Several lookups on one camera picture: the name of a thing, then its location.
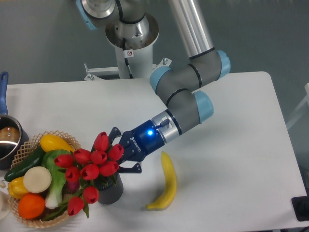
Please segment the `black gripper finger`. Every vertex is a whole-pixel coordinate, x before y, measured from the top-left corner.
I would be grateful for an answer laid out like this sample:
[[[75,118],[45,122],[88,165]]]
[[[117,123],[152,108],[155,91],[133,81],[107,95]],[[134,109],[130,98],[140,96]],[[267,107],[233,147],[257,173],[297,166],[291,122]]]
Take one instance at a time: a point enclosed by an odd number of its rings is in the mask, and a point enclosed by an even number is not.
[[[119,167],[118,173],[120,174],[141,174],[141,163],[137,162],[133,167]]]
[[[109,144],[112,145],[114,140],[121,136],[122,136],[121,131],[117,127],[113,127],[111,132],[108,135]]]

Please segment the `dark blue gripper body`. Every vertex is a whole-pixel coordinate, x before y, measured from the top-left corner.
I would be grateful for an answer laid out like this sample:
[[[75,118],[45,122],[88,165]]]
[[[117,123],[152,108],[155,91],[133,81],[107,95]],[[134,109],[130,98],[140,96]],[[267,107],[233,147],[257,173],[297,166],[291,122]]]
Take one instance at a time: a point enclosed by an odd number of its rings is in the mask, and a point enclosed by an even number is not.
[[[124,148],[120,161],[143,161],[146,156],[161,148],[165,142],[148,120],[133,130],[125,131],[119,144]]]

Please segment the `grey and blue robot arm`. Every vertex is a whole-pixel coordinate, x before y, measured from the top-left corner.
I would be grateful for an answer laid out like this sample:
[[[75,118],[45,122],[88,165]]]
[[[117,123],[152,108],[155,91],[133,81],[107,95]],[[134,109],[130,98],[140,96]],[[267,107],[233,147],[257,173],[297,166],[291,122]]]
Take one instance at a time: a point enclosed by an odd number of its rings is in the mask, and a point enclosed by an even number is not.
[[[133,161],[120,173],[140,173],[144,158],[201,124],[213,115],[211,100],[201,88],[230,72],[225,52],[216,50],[196,0],[170,0],[169,5],[190,59],[174,71],[167,61],[153,64],[153,44],[158,38],[156,19],[145,10],[143,0],[78,0],[77,8],[89,29],[105,28],[115,48],[121,79],[148,78],[166,110],[138,127],[120,132],[124,154],[120,163]]]

